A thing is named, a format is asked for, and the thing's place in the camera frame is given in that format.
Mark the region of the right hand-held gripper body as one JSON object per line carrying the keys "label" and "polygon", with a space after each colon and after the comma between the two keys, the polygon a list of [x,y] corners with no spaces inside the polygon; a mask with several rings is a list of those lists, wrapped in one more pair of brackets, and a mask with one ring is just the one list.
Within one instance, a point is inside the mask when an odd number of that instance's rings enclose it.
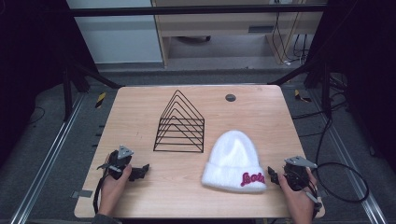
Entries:
{"label": "right hand-held gripper body", "polygon": [[301,156],[295,156],[286,158],[285,163],[284,177],[290,189],[294,191],[299,191],[305,188],[310,188],[312,191],[315,190],[309,174],[306,171],[307,168],[316,169],[318,167],[314,162]]}

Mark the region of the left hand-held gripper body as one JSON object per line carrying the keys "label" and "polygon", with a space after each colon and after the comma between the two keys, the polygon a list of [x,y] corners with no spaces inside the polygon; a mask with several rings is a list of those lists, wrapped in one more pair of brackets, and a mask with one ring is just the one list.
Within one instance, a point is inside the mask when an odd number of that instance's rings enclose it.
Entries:
{"label": "left hand-held gripper body", "polygon": [[99,166],[99,169],[105,169],[109,175],[118,180],[126,165],[130,163],[133,154],[131,149],[120,145],[119,149],[109,155],[107,162]]}

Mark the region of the person's right hand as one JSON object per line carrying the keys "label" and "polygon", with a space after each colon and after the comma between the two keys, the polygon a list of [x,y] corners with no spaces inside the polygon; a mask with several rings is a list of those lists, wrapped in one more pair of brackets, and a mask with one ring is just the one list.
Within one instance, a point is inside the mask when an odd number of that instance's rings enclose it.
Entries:
{"label": "person's right hand", "polygon": [[311,170],[306,168],[310,179],[310,187],[300,191],[294,191],[290,188],[285,176],[280,175],[278,182],[286,198],[287,207],[294,224],[312,224],[315,203],[307,196],[312,189],[317,186],[317,180],[312,175]]}

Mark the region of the person's left hand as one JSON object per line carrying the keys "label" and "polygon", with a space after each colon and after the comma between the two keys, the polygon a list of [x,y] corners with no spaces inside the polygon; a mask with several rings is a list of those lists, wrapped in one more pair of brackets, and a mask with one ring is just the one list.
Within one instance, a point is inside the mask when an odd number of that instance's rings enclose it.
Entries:
{"label": "person's left hand", "polygon": [[128,164],[119,179],[107,176],[101,188],[101,198],[98,213],[110,217],[115,209],[132,172],[132,165]]}

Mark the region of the white knit beanie hat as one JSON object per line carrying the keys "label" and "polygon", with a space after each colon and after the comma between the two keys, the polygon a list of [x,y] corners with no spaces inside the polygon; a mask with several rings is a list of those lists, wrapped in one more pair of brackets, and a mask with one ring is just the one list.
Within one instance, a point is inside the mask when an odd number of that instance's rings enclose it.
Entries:
{"label": "white knit beanie hat", "polygon": [[231,130],[217,140],[205,165],[202,184],[241,193],[266,190],[258,153],[246,134]]}

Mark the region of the grey tape strip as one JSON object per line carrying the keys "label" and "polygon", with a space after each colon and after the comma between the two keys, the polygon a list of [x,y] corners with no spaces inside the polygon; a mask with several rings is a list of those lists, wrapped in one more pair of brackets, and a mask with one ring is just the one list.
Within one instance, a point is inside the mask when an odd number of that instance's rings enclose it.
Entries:
{"label": "grey tape strip", "polygon": [[85,190],[85,189],[74,190],[70,195],[71,198],[75,198],[75,199],[80,198],[80,197],[90,198],[91,196],[92,196],[92,191]]}

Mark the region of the yellow black hazard tape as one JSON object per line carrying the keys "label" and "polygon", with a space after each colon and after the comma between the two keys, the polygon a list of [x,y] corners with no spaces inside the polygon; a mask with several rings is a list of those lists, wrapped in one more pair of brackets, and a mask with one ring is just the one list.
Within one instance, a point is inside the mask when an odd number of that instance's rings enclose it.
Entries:
{"label": "yellow black hazard tape", "polygon": [[306,103],[311,103],[312,102],[312,99],[310,97],[303,97],[299,90],[294,90],[294,98],[296,100],[299,100],[299,101],[302,101],[302,102],[306,102]]}
{"label": "yellow black hazard tape", "polygon": [[106,92],[101,92],[101,93],[99,94],[98,98],[97,98],[97,101],[96,101],[94,107],[95,107],[95,108],[100,108],[101,105],[102,105],[102,103],[103,103],[103,101],[105,100],[105,97],[106,97]]}

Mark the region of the black metal stand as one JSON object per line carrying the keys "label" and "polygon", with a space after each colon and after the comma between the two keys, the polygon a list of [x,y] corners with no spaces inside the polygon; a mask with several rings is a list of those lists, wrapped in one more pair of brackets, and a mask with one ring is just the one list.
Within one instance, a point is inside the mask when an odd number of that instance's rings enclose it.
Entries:
{"label": "black metal stand", "polygon": [[283,85],[288,80],[297,77],[302,73],[307,73],[307,77],[304,80],[304,85],[308,88],[314,88],[321,82],[321,108],[323,109],[326,117],[330,119],[332,117],[332,108],[330,100],[330,64],[325,60],[314,59],[304,65],[294,69],[285,76],[269,82],[269,85]]}
{"label": "black metal stand", "polygon": [[111,89],[121,88],[121,84],[117,84],[101,76],[98,72],[93,71],[81,63],[75,60],[67,60],[63,70],[64,121],[69,120],[73,113],[71,84],[74,84],[79,92],[87,92],[90,89],[85,76],[92,77]]}

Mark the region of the white cabinet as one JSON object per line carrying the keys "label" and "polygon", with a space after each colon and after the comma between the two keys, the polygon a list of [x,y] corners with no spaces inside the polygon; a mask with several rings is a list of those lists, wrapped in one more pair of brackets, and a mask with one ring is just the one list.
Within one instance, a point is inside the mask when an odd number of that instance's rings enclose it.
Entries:
{"label": "white cabinet", "polygon": [[[71,9],[151,7],[150,0],[66,0]],[[161,63],[153,16],[75,17],[96,64]]]}

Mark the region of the light wooden desk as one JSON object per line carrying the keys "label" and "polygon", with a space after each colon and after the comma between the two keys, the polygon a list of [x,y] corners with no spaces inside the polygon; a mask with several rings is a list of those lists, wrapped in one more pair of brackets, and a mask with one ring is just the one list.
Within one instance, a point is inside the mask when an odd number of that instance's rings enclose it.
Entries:
{"label": "light wooden desk", "polygon": [[[154,7],[325,4],[327,0],[150,0]],[[277,63],[283,63],[295,35],[313,35],[320,12],[157,15],[156,27],[163,62],[177,36],[265,35]]]}

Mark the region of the aluminium floor rail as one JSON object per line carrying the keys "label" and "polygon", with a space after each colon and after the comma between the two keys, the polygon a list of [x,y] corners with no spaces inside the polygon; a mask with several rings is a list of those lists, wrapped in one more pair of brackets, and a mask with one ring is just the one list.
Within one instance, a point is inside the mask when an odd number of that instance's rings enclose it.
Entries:
{"label": "aluminium floor rail", "polygon": [[322,135],[329,135],[330,140],[332,142],[332,146],[334,148],[335,153],[337,154],[339,162],[336,161],[328,161],[320,163],[319,161],[319,153],[321,149],[321,145],[318,145],[317,153],[315,156],[316,164],[318,165],[317,175],[319,175],[320,171],[324,172],[325,168],[340,168],[344,170],[354,192],[358,197],[358,203],[360,203],[365,211],[366,216],[369,218],[372,224],[389,224],[384,213],[382,212],[379,204],[377,203],[375,196],[369,188],[369,185],[365,178],[362,176],[359,171],[358,166],[352,160],[350,154],[347,152],[347,148],[343,143],[341,136],[337,132],[336,128],[332,126],[332,119],[328,119],[324,113],[322,113],[321,101],[319,94],[316,91],[309,91],[311,95],[312,102],[316,106],[316,108],[320,111],[320,116],[323,119],[325,124],[324,131]]}
{"label": "aluminium floor rail", "polygon": [[55,164],[58,155],[61,152],[61,149],[63,148],[64,142],[69,135],[73,124],[75,123],[84,98],[84,93],[77,94],[77,99],[72,104],[71,114],[69,115],[68,119],[63,122],[59,132],[57,133],[55,139],[52,142],[51,147],[49,148],[49,152],[41,163],[41,166],[38,169],[35,178],[30,185],[30,188],[25,193],[20,205],[18,206],[17,210],[9,221],[9,224],[25,224],[37,201],[38,196],[40,195],[48,179],[52,167]]}

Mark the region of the black horizontal frame bar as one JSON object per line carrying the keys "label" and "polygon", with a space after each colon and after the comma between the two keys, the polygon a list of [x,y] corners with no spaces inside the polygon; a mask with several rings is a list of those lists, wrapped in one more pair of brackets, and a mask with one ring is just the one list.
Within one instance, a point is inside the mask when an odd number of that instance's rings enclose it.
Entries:
{"label": "black horizontal frame bar", "polygon": [[188,15],[226,13],[320,12],[326,4],[300,5],[235,5],[235,6],[185,6],[185,7],[117,7],[69,9],[74,17]]}

